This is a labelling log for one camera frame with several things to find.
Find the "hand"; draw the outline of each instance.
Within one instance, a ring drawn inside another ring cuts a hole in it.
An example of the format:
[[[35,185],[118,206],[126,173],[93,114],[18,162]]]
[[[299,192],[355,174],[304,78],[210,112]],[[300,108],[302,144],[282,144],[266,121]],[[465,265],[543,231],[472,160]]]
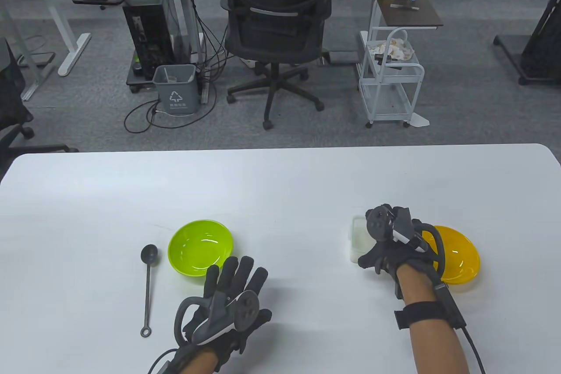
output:
[[[416,261],[432,267],[436,260],[437,254],[432,249],[421,253],[402,242],[387,240],[377,242],[372,250],[359,257],[359,266],[362,268],[374,267],[377,274],[380,274],[381,270],[385,270],[399,284],[397,269],[402,264]]]
[[[259,292],[267,279],[268,272],[264,268],[259,267],[255,270],[255,273],[251,277],[250,281],[247,282],[251,269],[253,268],[253,263],[254,261],[252,258],[243,256],[240,260],[240,266],[238,267],[238,259],[231,256],[226,260],[226,262],[224,262],[220,278],[218,276],[218,266],[210,266],[206,272],[203,298],[210,298],[217,290],[226,292],[229,300],[236,298],[244,290],[252,290],[259,295]],[[185,338],[189,342],[191,341],[195,329],[204,320],[206,320],[208,316],[208,308],[199,306],[199,309],[195,311],[195,314],[193,315],[193,319],[184,326],[183,332],[185,333]],[[204,345],[205,347],[214,350],[218,356],[216,372],[218,372],[220,367],[230,359],[230,355],[234,350],[239,350],[240,354],[244,352],[249,335],[257,328],[270,321],[271,316],[272,312],[270,312],[270,310],[260,310],[257,319],[247,330],[242,332],[230,330],[212,342]]]

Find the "office chair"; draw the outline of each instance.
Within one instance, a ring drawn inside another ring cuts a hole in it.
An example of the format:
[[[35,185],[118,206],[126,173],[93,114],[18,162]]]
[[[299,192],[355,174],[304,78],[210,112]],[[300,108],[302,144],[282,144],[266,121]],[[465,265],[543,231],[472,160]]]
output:
[[[0,178],[8,170],[12,161],[20,155],[56,151],[78,152],[78,149],[70,148],[66,144],[10,147],[20,133],[24,139],[30,139],[35,135],[32,128],[24,127],[25,123],[33,119],[21,100],[20,95],[24,88],[25,80],[14,59],[14,54],[6,39],[0,38],[0,130],[13,126],[0,139]]]
[[[221,0],[220,5],[228,11],[226,50],[257,61],[255,74],[265,75],[264,79],[229,88],[228,103],[236,102],[236,92],[269,88],[265,130],[273,128],[269,113],[275,92],[281,88],[314,102],[317,111],[323,111],[324,105],[317,97],[288,82],[298,75],[306,80],[307,68],[280,73],[279,64],[309,63],[320,57],[324,22],[331,16],[331,0]]]

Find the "recycling symbol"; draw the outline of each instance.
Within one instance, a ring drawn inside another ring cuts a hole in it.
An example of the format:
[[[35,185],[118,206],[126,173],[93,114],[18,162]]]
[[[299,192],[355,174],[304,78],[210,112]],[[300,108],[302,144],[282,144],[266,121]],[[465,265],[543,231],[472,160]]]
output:
[[[177,103],[179,101],[183,101],[183,98],[179,93],[173,91],[172,94],[170,95],[170,101],[174,101],[175,103]]]

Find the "velcro strap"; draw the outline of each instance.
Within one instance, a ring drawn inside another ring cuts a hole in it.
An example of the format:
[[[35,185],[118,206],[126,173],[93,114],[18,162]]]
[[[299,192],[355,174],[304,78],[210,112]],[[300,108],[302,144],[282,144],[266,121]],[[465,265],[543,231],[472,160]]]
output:
[[[446,309],[440,301],[423,301],[409,304],[402,311],[394,311],[399,330],[409,328],[413,323],[422,320],[446,320]]]

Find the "clear plastic container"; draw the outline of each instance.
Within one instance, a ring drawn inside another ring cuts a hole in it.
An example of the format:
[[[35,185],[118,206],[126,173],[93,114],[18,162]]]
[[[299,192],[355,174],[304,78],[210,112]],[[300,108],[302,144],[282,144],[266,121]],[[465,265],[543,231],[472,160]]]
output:
[[[360,256],[363,256],[375,246],[376,240],[366,230],[366,218],[364,216],[355,216],[352,219],[349,240],[351,240],[351,261],[353,263],[357,263]]]

